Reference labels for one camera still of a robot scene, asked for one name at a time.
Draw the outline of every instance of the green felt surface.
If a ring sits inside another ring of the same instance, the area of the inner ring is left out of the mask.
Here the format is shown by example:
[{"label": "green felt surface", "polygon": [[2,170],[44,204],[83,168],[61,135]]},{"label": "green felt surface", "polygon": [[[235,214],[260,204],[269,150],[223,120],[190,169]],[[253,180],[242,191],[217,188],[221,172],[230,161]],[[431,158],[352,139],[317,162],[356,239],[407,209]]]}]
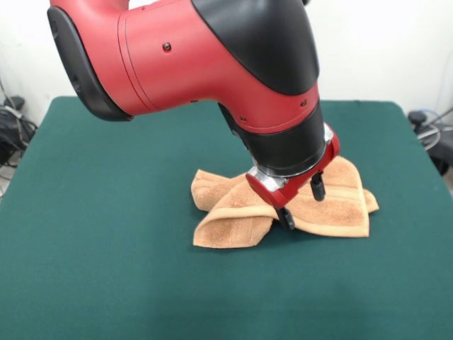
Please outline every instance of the green felt surface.
[{"label": "green felt surface", "polygon": [[251,160],[214,103],[131,123],[56,99],[0,204],[0,339],[451,339],[453,204],[401,109],[323,102],[369,239],[192,246],[201,168]]}]

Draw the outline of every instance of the towel fold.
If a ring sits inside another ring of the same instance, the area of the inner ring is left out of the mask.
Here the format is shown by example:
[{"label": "towel fold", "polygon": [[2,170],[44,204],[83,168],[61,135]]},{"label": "towel fold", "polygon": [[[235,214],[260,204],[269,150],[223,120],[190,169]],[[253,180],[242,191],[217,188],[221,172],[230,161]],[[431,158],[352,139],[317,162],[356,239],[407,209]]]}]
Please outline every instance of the towel fold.
[{"label": "towel fold", "polygon": [[[379,206],[363,189],[354,164],[336,157],[323,180],[327,192],[323,202],[313,199],[308,184],[288,203],[296,228],[329,237],[368,237],[369,214]],[[210,212],[195,230],[193,244],[198,247],[253,247],[277,219],[275,209],[250,188],[245,175],[225,178],[199,170],[191,191],[196,206]]]}]

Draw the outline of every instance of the black device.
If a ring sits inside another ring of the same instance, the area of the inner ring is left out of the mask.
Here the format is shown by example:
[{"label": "black device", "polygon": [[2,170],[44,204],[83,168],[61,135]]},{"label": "black device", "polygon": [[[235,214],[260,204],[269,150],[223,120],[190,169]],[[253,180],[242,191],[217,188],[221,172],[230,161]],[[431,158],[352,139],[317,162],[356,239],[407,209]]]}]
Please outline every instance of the black device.
[{"label": "black device", "polygon": [[24,104],[23,98],[14,96],[0,106],[0,166],[8,164],[15,152],[23,154],[38,129],[19,112]]},{"label": "black device", "polygon": [[410,112],[408,118],[432,162],[444,176],[453,168],[453,125],[442,123],[440,118],[428,122],[428,116],[421,110]]}]

